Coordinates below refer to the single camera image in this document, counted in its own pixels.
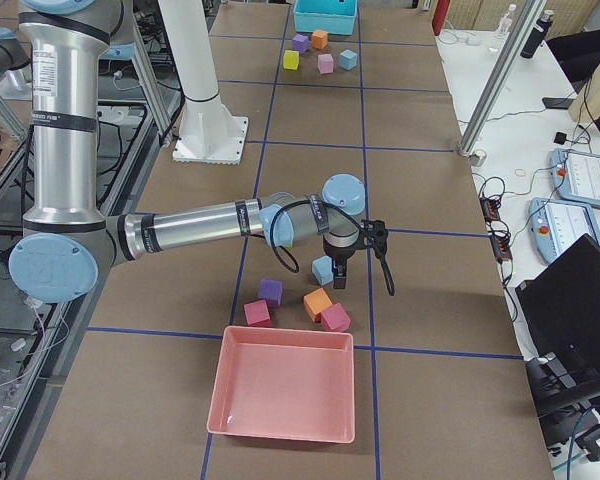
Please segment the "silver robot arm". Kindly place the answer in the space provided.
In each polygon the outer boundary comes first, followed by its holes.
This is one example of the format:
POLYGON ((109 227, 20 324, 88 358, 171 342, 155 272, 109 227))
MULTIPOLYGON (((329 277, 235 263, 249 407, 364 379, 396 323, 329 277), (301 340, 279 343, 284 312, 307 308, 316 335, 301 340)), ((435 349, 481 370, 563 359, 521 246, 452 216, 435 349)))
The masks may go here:
POLYGON ((129 1, 24 1, 21 30, 32 44, 34 203, 9 258, 17 287, 46 303, 74 300, 113 266, 146 254, 237 236, 262 235, 273 248, 319 236, 334 285, 348 259, 371 246, 363 183, 329 178, 320 194, 261 199, 176 214, 105 216, 96 204, 98 71, 114 46, 133 41, 129 1))

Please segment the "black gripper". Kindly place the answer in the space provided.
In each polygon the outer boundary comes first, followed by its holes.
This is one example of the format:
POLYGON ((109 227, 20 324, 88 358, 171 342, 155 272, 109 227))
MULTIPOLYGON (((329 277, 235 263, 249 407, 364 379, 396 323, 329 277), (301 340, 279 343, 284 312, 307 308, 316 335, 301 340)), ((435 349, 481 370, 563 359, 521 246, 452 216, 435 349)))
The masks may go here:
POLYGON ((348 259, 355 254, 356 249, 353 246, 338 247, 330 243, 324 243, 323 249, 332 262, 333 288, 335 290, 345 289, 348 259))

